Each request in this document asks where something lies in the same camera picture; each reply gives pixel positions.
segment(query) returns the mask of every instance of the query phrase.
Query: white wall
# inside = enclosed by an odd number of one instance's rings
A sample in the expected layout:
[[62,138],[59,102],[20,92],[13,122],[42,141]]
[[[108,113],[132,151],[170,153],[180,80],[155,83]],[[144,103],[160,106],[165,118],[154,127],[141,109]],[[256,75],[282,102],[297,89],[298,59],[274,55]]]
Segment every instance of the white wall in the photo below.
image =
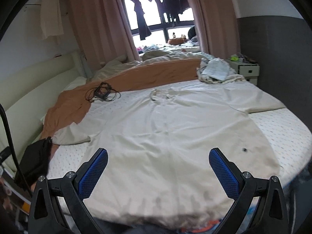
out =
[[233,0],[237,18],[251,16],[288,16],[302,18],[289,0]]
[[78,49],[64,0],[60,0],[60,8],[64,28],[60,43],[54,37],[42,39],[40,6],[24,7],[18,13],[0,42],[0,81],[29,65]]

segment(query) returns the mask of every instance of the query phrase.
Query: nightstand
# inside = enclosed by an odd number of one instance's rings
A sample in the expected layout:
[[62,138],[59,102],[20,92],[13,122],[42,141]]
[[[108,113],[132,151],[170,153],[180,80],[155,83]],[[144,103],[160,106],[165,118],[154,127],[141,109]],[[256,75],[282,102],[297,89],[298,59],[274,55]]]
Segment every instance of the nightstand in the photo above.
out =
[[257,85],[260,66],[244,62],[235,62],[226,60],[231,68],[235,69],[236,73],[244,76],[246,80],[254,85]]

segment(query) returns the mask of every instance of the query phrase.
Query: towel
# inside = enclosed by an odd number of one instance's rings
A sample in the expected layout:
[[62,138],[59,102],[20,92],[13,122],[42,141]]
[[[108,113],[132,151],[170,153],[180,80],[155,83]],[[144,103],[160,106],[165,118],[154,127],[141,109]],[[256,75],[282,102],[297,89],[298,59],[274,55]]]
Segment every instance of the towel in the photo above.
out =
[[43,39],[64,34],[59,0],[41,0],[40,25]]
[[202,58],[200,68],[196,68],[198,79],[204,83],[230,83],[246,81],[242,75],[236,74],[230,65],[220,59],[207,60]]

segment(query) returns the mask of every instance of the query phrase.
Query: mattress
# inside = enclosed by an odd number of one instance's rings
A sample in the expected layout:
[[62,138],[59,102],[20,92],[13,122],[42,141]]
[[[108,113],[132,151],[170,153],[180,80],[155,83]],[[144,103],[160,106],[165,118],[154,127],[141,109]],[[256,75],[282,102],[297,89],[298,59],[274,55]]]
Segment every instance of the mattress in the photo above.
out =
[[170,44],[163,44],[163,45],[156,45],[160,50],[163,51],[173,51],[173,52],[200,52],[200,46],[196,46],[193,43],[186,42],[180,45],[170,45]]
[[[189,89],[197,87],[202,82],[191,81],[181,82],[157,87],[159,90],[167,90],[179,86],[187,86]],[[235,84],[235,87],[253,87],[250,83],[244,82]],[[118,101],[92,103],[87,115],[100,115],[102,110],[121,108],[123,104],[131,99],[144,94],[146,91],[134,91],[122,93]],[[278,109],[250,114],[249,117],[255,122],[259,129],[268,139],[278,162],[281,166],[280,180],[282,186],[287,185],[307,164],[312,152],[312,135],[307,127],[288,109]],[[80,162],[87,150],[88,143],[60,146],[52,158],[47,177],[60,178],[68,171],[75,171],[79,168]],[[66,210],[64,201],[60,204]]]

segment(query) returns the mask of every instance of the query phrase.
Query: curtain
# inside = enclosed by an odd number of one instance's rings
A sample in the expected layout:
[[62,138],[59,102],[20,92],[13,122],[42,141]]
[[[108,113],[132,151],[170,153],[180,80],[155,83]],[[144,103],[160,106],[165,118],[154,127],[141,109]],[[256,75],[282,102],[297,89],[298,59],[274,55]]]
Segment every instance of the curtain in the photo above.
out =
[[121,0],[68,0],[79,48],[92,71],[121,55],[139,60]]
[[203,52],[228,59],[240,52],[238,24],[232,0],[188,0]]

